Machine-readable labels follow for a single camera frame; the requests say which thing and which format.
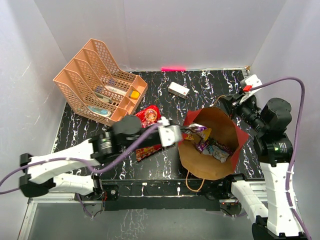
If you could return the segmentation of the red brown paper bag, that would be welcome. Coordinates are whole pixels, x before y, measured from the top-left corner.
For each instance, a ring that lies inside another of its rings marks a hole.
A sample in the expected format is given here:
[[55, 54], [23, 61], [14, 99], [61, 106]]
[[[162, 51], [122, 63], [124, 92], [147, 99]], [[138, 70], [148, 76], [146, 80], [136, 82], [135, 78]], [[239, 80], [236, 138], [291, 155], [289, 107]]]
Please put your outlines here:
[[189, 110], [183, 126], [191, 125], [199, 129], [184, 135], [178, 153], [187, 170], [186, 187], [199, 192], [206, 180], [219, 180], [235, 172], [249, 135], [218, 107]]

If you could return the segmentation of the red candy bag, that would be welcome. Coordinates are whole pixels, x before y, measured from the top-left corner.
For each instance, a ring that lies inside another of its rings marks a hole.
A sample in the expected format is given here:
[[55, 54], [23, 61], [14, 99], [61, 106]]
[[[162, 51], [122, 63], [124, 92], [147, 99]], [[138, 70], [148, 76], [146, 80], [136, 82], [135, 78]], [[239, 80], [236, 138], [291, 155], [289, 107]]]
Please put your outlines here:
[[[141, 120], [141, 126], [147, 128], [161, 119], [159, 108], [156, 105], [150, 105], [144, 110], [138, 112], [136, 115]], [[153, 144], [152, 146], [139, 148], [135, 151], [136, 160], [139, 162], [154, 153], [161, 150], [161, 144]]]

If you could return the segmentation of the purple candy packet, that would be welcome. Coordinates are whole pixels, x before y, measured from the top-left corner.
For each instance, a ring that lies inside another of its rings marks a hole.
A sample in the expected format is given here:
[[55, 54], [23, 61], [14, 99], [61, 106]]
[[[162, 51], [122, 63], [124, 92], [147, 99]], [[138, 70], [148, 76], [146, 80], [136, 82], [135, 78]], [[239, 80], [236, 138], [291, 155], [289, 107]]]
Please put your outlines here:
[[200, 133], [206, 129], [207, 129], [206, 126], [203, 126], [203, 125], [200, 125], [197, 123], [192, 123], [186, 127], [185, 133], [186, 134], [196, 134], [196, 133]]

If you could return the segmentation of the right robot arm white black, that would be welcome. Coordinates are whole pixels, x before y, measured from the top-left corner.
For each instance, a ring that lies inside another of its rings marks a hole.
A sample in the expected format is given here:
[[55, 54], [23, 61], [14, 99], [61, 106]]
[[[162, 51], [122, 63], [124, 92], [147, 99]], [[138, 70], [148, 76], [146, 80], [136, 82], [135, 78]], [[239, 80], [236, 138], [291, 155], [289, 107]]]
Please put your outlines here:
[[255, 240], [306, 240], [307, 233], [294, 202], [292, 171], [288, 169], [294, 151], [286, 134], [292, 121], [292, 107], [286, 100], [275, 97], [260, 109], [254, 95], [242, 102], [244, 96], [237, 93], [223, 96], [220, 101], [227, 115], [240, 117], [256, 132], [254, 150], [264, 176], [267, 205], [244, 178], [227, 177], [223, 194], [240, 201], [252, 222]]

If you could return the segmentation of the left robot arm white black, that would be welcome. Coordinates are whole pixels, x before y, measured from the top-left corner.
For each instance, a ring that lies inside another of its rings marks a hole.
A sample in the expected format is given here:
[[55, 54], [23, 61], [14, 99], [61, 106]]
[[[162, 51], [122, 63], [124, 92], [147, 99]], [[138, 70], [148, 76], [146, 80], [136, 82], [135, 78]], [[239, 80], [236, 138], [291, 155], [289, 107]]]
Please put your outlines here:
[[88, 167], [98, 175], [102, 171], [95, 167], [101, 165], [105, 165], [104, 171], [108, 171], [136, 149], [160, 144], [159, 131], [163, 129], [160, 123], [143, 128], [137, 116], [127, 115], [108, 131], [73, 147], [43, 156], [24, 153], [20, 156], [24, 174], [19, 178], [19, 189], [27, 198], [41, 197], [49, 192], [66, 192], [88, 195], [97, 200], [104, 189], [99, 177], [73, 175], [70, 171]]

